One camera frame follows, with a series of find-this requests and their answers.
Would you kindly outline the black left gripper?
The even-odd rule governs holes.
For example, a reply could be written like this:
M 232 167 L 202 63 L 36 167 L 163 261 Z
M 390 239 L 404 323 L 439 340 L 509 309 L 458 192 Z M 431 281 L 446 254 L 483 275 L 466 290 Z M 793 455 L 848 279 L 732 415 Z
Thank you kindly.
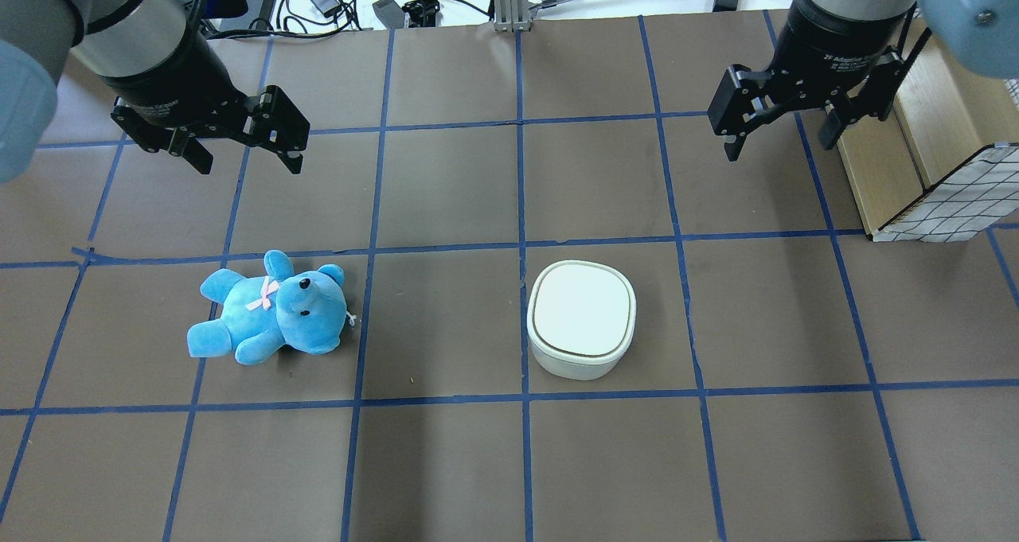
M 149 70 L 110 77 L 118 99 L 111 118 L 139 148 L 167 151 L 209 175 L 213 154 L 201 137 L 222 137 L 276 155 L 298 175 L 308 146 L 310 123 L 277 85 L 251 99 L 200 32 L 183 30 L 182 40 Z

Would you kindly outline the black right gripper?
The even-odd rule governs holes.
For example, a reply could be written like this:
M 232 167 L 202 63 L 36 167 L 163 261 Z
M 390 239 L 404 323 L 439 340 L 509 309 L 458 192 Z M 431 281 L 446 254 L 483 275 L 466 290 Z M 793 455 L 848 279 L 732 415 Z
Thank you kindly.
M 865 117 L 887 120 L 908 70 L 905 38 L 891 39 L 907 23 L 906 9 L 860 20 L 793 0 L 767 69 L 732 64 L 711 99 L 707 115 L 725 157 L 738 161 L 750 133 L 791 111 L 829 106 L 818 133 L 825 150 Z

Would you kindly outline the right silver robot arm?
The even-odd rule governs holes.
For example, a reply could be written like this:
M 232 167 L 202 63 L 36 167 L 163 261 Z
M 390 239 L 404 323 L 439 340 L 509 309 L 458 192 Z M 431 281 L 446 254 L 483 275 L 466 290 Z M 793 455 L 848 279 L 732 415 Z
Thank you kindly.
M 825 148 L 865 117 L 888 118 L 931 37 L 979 76 L 1017 77 L 1017 0 L 792 0 L 774 56 L 754 71 L 732 64 L 709 104 L 725 157 L 782 115 L 829 110 Z

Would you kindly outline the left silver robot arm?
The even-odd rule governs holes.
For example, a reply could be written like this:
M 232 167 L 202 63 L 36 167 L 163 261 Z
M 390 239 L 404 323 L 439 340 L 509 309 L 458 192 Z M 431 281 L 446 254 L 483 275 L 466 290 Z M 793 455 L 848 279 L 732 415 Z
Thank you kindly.
M 226 138 L 299 174 L 308 119 L 275 85 L 245 95 L 203 32 L 247 9 L 245 0 L 2 0 L 2 180 L 28 169 L 69 57 L 113 90 L 112 120 L 148 153 L 209 174 L 201 140 Z

